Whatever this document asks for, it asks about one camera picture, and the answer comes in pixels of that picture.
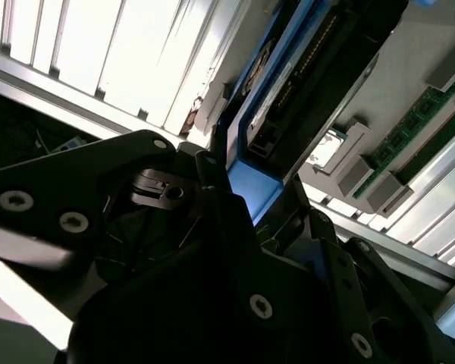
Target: green circuit board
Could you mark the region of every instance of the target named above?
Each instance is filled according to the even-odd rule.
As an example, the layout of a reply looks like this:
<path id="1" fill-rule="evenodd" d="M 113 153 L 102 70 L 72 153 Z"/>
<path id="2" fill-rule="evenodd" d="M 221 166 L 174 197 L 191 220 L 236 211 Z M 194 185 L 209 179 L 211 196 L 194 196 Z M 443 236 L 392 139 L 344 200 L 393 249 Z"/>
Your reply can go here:
<path id="1" fill-rule="evenodd" d="M 402 184 L 408 184 L 455 137 L 455 112 L 428 142 L 397 172 Z"/>
<path id="2" fill-rule="evenodd" d="M 454 95 L 455 82 L 445 93 L 431 86 L 423 92 L 375 151 L 366 157 L 367 162 L 374 168 L 374 171 L 361 187 L 354 192 L 354 198 L 361 197 Z"/>

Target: ram module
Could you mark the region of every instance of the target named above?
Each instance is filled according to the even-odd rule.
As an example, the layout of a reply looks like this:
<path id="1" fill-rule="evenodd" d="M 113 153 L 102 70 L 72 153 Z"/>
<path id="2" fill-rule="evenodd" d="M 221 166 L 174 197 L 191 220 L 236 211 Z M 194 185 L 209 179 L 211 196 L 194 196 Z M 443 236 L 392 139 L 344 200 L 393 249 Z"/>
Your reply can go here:
<path id="1" fill-rule="evenodd" d="M 361 197 L 454 95 L 455 82 L 445 93 L 431 86 L 423 92 L 375 151 L 366 157 L 374 171 L 353 194 L 354 198 Z"/>

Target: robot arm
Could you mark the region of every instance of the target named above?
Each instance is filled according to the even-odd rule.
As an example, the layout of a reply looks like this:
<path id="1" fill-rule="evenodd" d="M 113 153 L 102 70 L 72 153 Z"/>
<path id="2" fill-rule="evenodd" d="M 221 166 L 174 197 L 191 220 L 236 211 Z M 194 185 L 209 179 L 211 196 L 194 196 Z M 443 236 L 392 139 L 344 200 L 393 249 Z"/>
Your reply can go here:
<path id="1" fill-rule="evenodd" d="M 62 330 L 69 363 L 455 363 L 370 244 L 341 244 L 302 193 L 292 220 L 265 249 L 211 153 L 92 143 L 0 170 L 0 298 Z"/>

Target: screw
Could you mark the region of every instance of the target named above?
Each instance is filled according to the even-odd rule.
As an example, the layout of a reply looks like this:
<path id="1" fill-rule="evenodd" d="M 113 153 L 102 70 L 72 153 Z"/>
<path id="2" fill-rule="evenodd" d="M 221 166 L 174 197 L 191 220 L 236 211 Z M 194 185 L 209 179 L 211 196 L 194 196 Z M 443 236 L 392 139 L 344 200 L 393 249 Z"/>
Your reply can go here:
<path id="1" fill-rule="evenodd" d="M 353 346 L 359 351 L 359 354 L 366 359 L 372 358 L 372 347 L 371 344 L 361 334 L 355 332 L 350 337 Z"/>
<path id="2" fill-rule="evenodd" d="M 321 219 L 323 222 L 329 222 L 327 215 L 324 214 L 323 212 L 318 212 L 318 216 L 320 217 L 320 219 Z"/>
<path id="3" fill-rule="evenodd" d="M 24 212 L 33 206 L 33 198 L 24 191 L 7 191 L 0 195 L 0 206 L 11 212 Z"/>
<path id="4" fill-rule="evenodd" d="M 64 231 L 72 234 L 84 232 L 89 227 L 86 216 L 79 212 L 66 212 L 59 218 L 59 224 Z"/>
<path id="5" fill-rule="evenodd" d="M 153 144 L 155 144 L 155 146 L 161 149 L 167 148 L 167 144 L 163 140 L 155 139 L 153 141 Z"/>
<path id="6" fill-rule="evenodd" d="M 268 320 L 273 316 L 270 302 L 261 294 L 253 294 L 249 299 L 251 310 L 261 319 Z"/>
<path id="7" fill-rule="evenodd" d="M 370 252 L 371 248 L 369 248 L 369 245 L 364 243 L 363 241 L 359 241 L 359 246 L 364 250 L 365 252 Z"/>

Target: electronic component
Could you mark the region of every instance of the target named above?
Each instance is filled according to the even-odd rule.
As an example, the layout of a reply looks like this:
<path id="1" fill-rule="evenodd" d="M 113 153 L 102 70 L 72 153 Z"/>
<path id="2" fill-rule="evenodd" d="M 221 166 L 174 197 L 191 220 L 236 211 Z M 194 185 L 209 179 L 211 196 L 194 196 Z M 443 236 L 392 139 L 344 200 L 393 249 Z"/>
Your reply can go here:
<path id="1" fill-rule="evenodd" d="M 408 184 L 451 139 L 455 137 L 455 112 L 431 139 L 397 172 L 397 179 Z"/>
<path id="2" fill-rule="evenodd" d="M 383 173 L 388 165 L 401 153 L 401 151 L 418 135 L 433 119 L 433 117 L 455 95 L 455 82 L 444 93 L 429 86 L 421 97 L 414 103 L 412 108 L 403 116 L 400 122 L 384 138 L 382 143 L 369 156 L 369 161 L 375 166 L 374 172 L 364 181 L 359 189 L 353 194 L 360 197 L 372 183 Z M 384 159 L 380 154 L 388 154 Z"/>
<path id="3" fill-rule="evenodd" d="M 301 51 L 303 42 L 292 51 L 298 58 L 278 67 L 277 78 L 249 121 L 241 158 L 271 176 L 289 179 L 355 94 L 354 85 L 361 86 L 369 76 L 405 7 L 405 0 L 314 5 L 301 26 L 310 40 Z"/>

